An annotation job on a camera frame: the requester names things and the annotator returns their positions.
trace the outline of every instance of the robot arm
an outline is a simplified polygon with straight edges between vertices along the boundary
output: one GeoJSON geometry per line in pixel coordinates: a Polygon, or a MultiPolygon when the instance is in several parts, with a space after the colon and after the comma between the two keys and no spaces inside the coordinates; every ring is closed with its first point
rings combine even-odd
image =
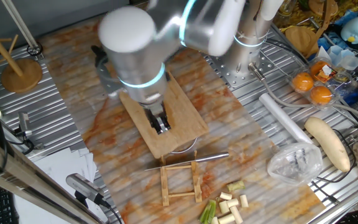
{"type": "Polygon", "coordinates": [[[153,128],[170,129],[163,105],[164,61],[181,45],[220,56],[231,46],[246,0],[154,0],[109,13],[99,38],[129,96],[153,128]]]}

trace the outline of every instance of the white paper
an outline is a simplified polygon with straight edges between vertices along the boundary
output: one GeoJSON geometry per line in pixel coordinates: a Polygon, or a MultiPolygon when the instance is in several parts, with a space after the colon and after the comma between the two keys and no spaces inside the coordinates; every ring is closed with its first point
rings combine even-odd
{"type": "MultiPolygon", "coordinates": [[[[40,169],[48,174],[54,181],[62,186],[68,193],[74,196],[75,190],[66,183],[66,177],[78,173],[93,182],[96,165],[93,162],[93,154],[88,149],[80,149],[74,152],[70,148],[56,152],[50,156],[34,162],[40,169]]],[[[39,224],[67,224],[65,220],[49,213],[48,211],[30,203],[15,195],[16,209],[19,213],[20,223],[39,224]]],[[[99,206],[86,199],[89,209],[102,221],[108,219],[99,206]]]]}

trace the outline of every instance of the wooden cutting board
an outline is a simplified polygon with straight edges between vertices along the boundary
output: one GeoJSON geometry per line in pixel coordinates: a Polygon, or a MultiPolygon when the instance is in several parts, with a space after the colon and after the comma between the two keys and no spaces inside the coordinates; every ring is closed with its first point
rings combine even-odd
{"type": "Polygon", "coordinates": [[[170,77],[171,80],[164,96],[164,105],[171,130],[165,133],[157,134],[138,102],[132,100],[127,93],[121,92],[119,95],[122,104],[156,159],[208,133],[208,125],[171,74],[170,77]]]}

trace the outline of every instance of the white cylinder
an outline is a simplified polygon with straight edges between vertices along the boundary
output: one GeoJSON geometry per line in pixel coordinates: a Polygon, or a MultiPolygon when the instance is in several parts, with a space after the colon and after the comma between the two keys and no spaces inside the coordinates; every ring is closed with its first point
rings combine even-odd
{"type": "Polygon", "coordinates": [[[269,94],[262,94],[262,96],[259,97],[259,100],[265,105],[271,114],[278,119],[278,121],[296,139],[296,141],[313,144],[313,141],[303,132],[301,128],[299,128],[289,115],[287,115],[284,110],[276,104],[269,94]]]}

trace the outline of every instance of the white scallion piece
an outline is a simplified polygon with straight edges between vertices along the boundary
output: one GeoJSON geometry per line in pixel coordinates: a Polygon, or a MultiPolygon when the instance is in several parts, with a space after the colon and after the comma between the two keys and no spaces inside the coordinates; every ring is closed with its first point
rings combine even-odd
{"type": "Polygon", "coordinates": [[[241,195],[240,196],[240,201],[241,201],[241,207],[243,207],[243,208],[249,207],[246,195],[241,195]]]}
{"type": "Polygon", "coordinates": [[[224,200],[230,200],[233,198],[233,195],[221,192],[221,196],[219,196],[219,197],[224,200]]]}
{"type": "Polygon", "coordinates": [[[222,214],[230,212],[229,206],[227,205],[227,201],[220,202],[219,207],[221,208],[222,214]]]}
{"type": "Polygon", "coordinates": [[[236,224],[241,224],[242,223],[242,218],[240,216],[240,213],[239,213],[237,207],[231,207],[230,211],[234,215],[234,219],[236,220],[236,224]]]}
{"type": "Polygon", "coordinates": [[[212,219],[211,224],[219,224],[218,218],[217,218],[217,217],[214,217],[214,218],[212,219]]]}
{"type": "Polygon", "coordinates": [[[239,200],[236,198],[227,201],[227,205],[229,206],[229,208],[231,208],[233,206],[237,206],[238,204],[239,204],[239,200]]]}
{"type": "Polygon", "coordinates": [[[226,215],[225,217],[222,217],[222,218],[219,218],[218,221],[219,221],[219,224],[228,224],[230,222],[233,222],[235,221],[236,219],[234,218],[234,215],[233,214],[230,214],[230,215],[226,215]]]}

